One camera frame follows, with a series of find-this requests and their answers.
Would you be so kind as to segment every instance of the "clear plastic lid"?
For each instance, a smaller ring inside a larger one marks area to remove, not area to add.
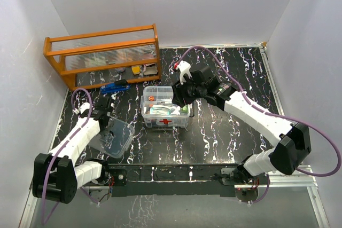
[[[158,119],[160,117],[189,117],[190,106],[183,108],[172,103],[172,87],[149,86],[144,88],[141,101],[141,112],[143,117]]]
[[[134,128],[131,125],[118,119],[111,119],[108,127],[97,134],[89,146],[118,159],[128,149],[133,135]]]

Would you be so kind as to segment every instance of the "gray floor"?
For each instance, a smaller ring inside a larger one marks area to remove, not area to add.
[[[31,228],[42,227],[39,203]],[[58,206],[45,227],[314,228],[318,224],[307,189],[297,187],[270,188],[267,197],[251,207],[212,195],[129,196],[111,198],[97,207],[79,191],[70,204]]]

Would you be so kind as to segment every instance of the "clear plastic box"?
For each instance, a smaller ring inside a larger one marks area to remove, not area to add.
[[[108,127],[97,134],[89,146],[109,156],[119,159],[129,148],[134,135],[134,128],[121,120],[111,119]]]
[[[190,106],[180,108],[172,104],[172,87],[146,87],[141,98],[141,113],[148,128],[186,128],[190,118]]]

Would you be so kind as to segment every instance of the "blue stapler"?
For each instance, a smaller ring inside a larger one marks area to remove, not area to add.
[[[100,92],[105,93],[116,93],[120,91],[127,91],[130,89],[130,84],[128,84],[127,80],[118,80],[114,83],[109,83],[107,85],[103,85],[100,87]]]

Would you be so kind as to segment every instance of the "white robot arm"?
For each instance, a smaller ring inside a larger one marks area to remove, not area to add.
[[[233,114],[249,124],[265,136],[274,147],[265,152],[248,156],[238,165],[234,177],[239,182],[247,183],[251,178],[278,170],[291,175],[303,159],[311,152],[309,128],[300,123],[266,115],[267,109],[250,100],[249,104],[243,94],[228,81],[220,82],[213,75],[209,66],[190,71],[190,65],[181,61],[176,70],[181,72],[181,78],[173,85],[173,103],[183,107],[197,98],[204,98],[209,104]]]
[[[44,178],[48,165],[52,158],[58,153],[49,174],[46,188],[46,198],[53,201],[69,203],[76,190],[94,179],[106,179],[105,161],[93,160],[75,166],[77,159],[89,142],[104,130],[109,122],[112,110],[112,99],[100,97],[95,105],[88,122],[85,124],[89,111],[89,103],[84,103],[77,112],[80,112],[76,126],[66,138],[52,149],[48,154],[39,154],[34,163],[33,195],[41,198]]]

